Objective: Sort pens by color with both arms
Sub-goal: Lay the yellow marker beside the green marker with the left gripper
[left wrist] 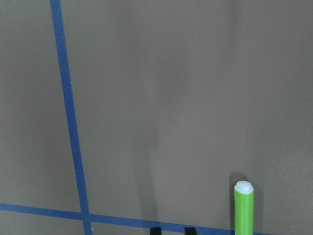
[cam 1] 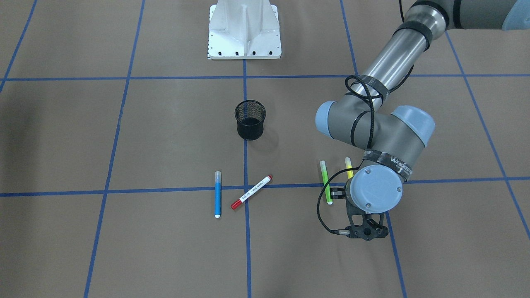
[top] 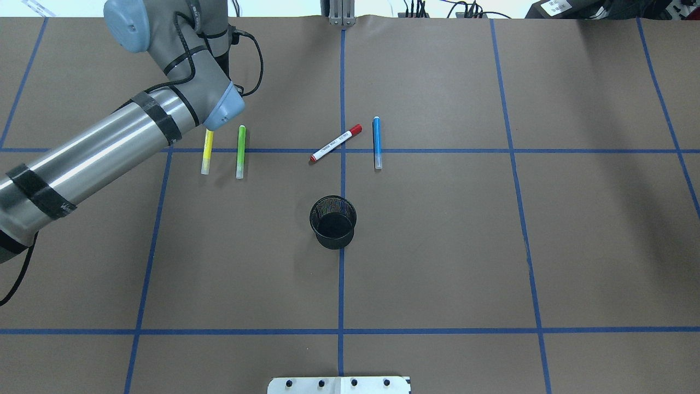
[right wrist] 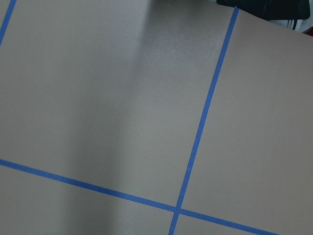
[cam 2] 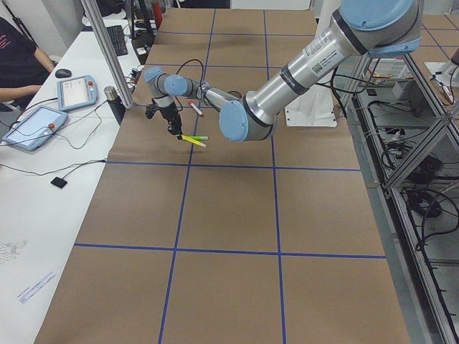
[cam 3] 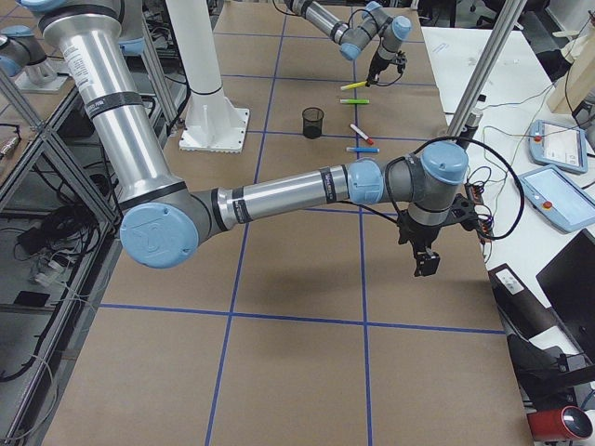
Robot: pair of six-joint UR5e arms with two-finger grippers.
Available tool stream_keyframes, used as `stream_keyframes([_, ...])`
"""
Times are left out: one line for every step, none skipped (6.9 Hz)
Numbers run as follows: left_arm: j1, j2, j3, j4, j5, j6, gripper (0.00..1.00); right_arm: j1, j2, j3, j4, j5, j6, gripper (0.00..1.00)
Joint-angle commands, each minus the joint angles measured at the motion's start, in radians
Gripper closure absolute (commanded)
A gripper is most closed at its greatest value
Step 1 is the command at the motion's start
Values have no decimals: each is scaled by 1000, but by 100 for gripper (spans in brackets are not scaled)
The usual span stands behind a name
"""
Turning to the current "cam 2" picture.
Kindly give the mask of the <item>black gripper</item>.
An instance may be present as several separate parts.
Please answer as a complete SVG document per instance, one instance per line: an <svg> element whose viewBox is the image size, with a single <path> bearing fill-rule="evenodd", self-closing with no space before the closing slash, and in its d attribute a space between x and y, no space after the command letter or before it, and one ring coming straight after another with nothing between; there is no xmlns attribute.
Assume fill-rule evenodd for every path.
<svg viewBox="0 0 459 344"><path fill-rule="evenodd" d="M163 119L168 122L168 131L170 134L176 135L178 139L182 139L182 123L176 104L171 103L166 107L160 107L159 110Z"/></svg>

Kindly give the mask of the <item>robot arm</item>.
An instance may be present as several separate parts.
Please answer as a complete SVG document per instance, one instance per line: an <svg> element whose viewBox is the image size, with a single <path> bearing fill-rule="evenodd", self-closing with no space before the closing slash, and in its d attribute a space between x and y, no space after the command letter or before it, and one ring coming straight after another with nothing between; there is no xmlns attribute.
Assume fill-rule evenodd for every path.
<svg viewBox="0 0 459 344"><path fill-rule="evenodd" d="M219 112L219 129L231 141L273 135L277 115L350 56L392 57L419 47L423 1L342 1L325 28L259 90L241 98L203 80L168 75L160 67L143 71L152 95L145 115L160 113L168 131L183 139L176 96L201 100Z"/></svg>

